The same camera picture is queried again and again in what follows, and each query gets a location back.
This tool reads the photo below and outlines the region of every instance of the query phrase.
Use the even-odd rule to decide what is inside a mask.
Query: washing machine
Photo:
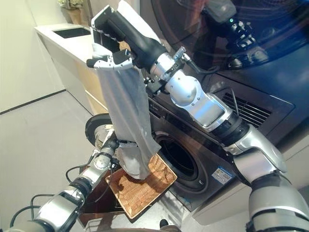
[[[160,157],[177,175],[170,191],[193,211],[237,181],[229,157],[208,135],[149,99],[153,137]]]
[[[204,14],[208,2],[217,1],[143,0],[140,15],[171,54],[184,46],[200,68],[218,65],[220,70],[208,76],[184,69],[205,92],[216,85],[231,87],[239,116],[280,149],[289,134],[308,123],[308,1],[232,0],[237,14],[230,22],[241,20],[250,28],[267,54],[262,60],[255,60],[257,46],[231,48],[225,30],[218,30],[222,27]],[[240,66],[233,65],[235,58]],[[216,95],[235,111],[228,88]],[[190,211],[233,186],[237,180],[229,157],[167,93],[150,96],[149,108],[160,156],[178,176],[170,190]]]

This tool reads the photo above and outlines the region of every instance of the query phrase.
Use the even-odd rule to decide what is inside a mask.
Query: gray cloth
[[[148,163],[161,148],[151,135],[148,96],[135,69],[97,70],[113,128],[121,143],[116,156],[123,169],[135,179],[149,175]]]

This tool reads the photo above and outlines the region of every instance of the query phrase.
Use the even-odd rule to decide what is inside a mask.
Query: black robot arm segment
[[[92,21],[93,30],[114,37],[118,41],[126,41],[134,55],[133,63],[148,72],[158,57],[166,49],[157,40],[142,35],[119,12],[110,6],[105,7]]]

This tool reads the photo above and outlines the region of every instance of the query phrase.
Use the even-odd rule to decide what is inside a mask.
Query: wicker basket
[[[110,187],[130,219],[136,217],[177,179],[158,154],[149,162],[150,175],[136,180],[123,169],[112,174]],[[111,176],[106,177],[109,183]]]

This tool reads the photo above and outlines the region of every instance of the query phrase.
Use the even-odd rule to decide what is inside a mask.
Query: metal joint
[[[223,149],[230,152],[232,155],[239,155],[250,148],[257,148],[265,155],[272,165],[283,173],[287,172],[281,152],[252,125],[249,125],[249,131],[244,137]]]

